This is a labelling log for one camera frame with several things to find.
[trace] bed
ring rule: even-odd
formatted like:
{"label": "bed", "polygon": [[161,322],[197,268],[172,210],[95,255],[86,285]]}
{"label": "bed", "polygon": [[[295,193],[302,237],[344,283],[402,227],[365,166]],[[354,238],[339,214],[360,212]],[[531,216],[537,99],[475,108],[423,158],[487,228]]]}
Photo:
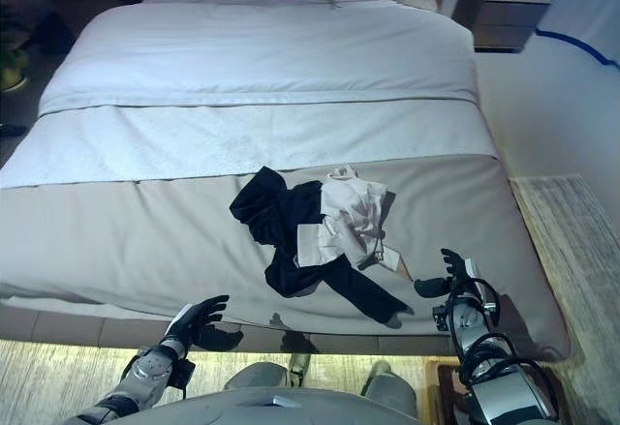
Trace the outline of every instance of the bed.
{"label": "bed", "polygon": [[234,219],[235,197],[262,166],[291,188],[351,165],[395,194],[385,240],[412,278],[445,274],[440,248],[472,257],[521,351],[570,355],[481,116],[472,37],[433,2],[145,0],[99,15],[0,171],[2,325],[136,346],[225,293],[239,349],[450,352],[442,301],[381,265],[363,275],[410,308],[390,323],[323,284],[284,298],[265,283],[273,249]]}

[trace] floor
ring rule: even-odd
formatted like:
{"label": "floor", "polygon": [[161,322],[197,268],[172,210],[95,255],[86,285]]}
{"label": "floor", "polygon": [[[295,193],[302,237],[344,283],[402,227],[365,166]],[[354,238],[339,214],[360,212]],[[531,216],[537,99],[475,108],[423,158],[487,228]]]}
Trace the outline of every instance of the floor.
{"label": "floor", "polygon": [[[112,389],[134,353],[129,349],[0,341],[0,358],[4,362],[0,370],[0,423],[61,423]],[[305,385],[359,394],[372,365],[382,358],[416,390],[418,410],[426,410],[422,357],[314,355]],[[286,367],[289,356],[196,352],[191,360],[197,368],[187,392],[188,397],[195,397],[222,390],[228,379],[254,362],[270,361]],[[169,388],[160,404],[179,399],[181,393]]]}
{"label": "floor", "polygon": [[[37,120],[39,99],[47,82],[64,59],[64,55],[43,56],[36,47],[28,49],[30,63],[28,85],[14,93],[0,96],[0,123],[24,125],[30,129]],[[24,137],[0,137],[0,167],[15,151]]]}

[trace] white bedsheet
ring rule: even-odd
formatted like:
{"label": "white bedsheet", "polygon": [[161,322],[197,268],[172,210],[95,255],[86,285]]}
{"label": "white bedsheet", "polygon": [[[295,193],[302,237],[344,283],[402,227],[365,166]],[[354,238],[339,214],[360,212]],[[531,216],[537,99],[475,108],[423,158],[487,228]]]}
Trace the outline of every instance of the white bedsheet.
{"label": "white bedsheet", "polygon": [[82,32],[40,113],[91,106],[477,101],[472,36],[392,1],[138,4]]}
{"label": "white bedsheet", "polygon": [[448,154],[497,157],[475,105],[101,106],[40,119],[0,170],[0,185],[189,178]]}
{"label": "white bedsheet", "polygon": [[183,3],[117,8],[84,30],[1,187],[496,156],[471,35],[444,16],[379,0],[167,1]]}

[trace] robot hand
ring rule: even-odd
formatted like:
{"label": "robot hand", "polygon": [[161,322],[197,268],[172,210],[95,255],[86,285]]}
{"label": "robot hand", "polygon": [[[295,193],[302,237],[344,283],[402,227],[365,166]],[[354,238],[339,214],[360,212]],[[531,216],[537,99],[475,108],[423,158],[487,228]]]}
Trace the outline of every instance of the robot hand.
{"label": "robot hand", "polygon": [[186,305],[172,320],[160,344],[176,341],[185,348],[185,355],[191,345],[209,350],[227,350],[238,344],[243,337],[241,332],[226,333],[216,330],[213,321],[222,319],[218,314],[226,309],[227,294],[206,299],[200,304]]}

